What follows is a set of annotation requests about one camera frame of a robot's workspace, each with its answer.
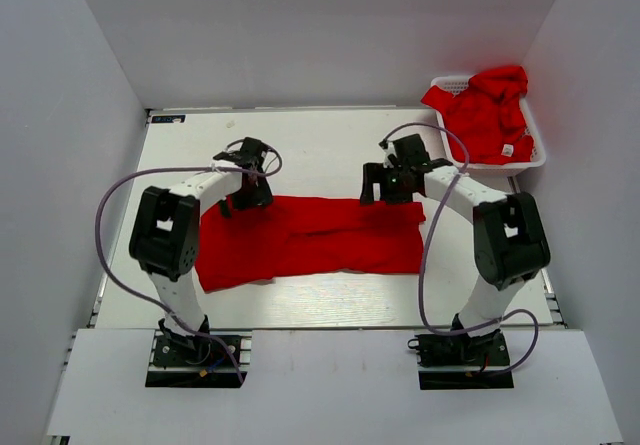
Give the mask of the red t shirt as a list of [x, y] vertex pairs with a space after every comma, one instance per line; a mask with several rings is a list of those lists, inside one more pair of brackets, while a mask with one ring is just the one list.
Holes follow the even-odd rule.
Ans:
[[214, 292], [276, 278], [333, 273], [415, 274], [421, 204], [278, 196], [266, 208], [204, 214], [195, 270]]

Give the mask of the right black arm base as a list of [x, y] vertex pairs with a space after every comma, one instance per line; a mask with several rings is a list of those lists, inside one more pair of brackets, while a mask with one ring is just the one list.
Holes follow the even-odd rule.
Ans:
[[407, 342], [417, 355], [423, 391], [513, 389], [511, 360], [503, 333], [483, 337], [420, 334]]

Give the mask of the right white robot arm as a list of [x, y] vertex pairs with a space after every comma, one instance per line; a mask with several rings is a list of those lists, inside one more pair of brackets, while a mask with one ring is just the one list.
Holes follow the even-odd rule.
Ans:
[[551, 258], [533, 196], [507, 194], [471, 178], [464, 166], [433, 159], [417, 134], [383, 139], [381, 163], [363, 166], [362, 204], [381, 199], [387, 205], [412, 202], [415, 195], [438, 200], [473, 228], [477, 281], [451, 328], [436, 335], [436, 350], [472, 364], [484, 356], [499, 334], [506, 309], [525, 283]]

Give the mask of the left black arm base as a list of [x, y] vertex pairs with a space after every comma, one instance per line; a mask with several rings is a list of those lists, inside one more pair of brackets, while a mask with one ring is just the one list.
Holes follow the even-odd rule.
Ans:
[[[233, 353], [245, 379], [250, 365], [251, 334], [223, 333], [218, 336]], [[146, 388], [239, 389], [243, 383], [224, 348], [216, 341], [204, 345], [202, 352], [174, 344], [160, 331], [152, 341]]]

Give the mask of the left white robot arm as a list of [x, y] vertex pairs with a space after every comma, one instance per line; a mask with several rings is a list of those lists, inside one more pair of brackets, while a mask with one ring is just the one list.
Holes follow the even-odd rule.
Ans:
[[264, 162], [275, 150], [246, 137], [215, 155], [204, 170], [169, 188], [150, 186], [141, 196], [129, 255], [154, 284], [169, 308], [159, 321], [163, 335], [188, 363], [199, 364], [211, 352], [206, 314], [193, 283], [199, 253], [201, 217], [220, 205], [225, 218], [233, 210], [264, 208], [273, 202]]

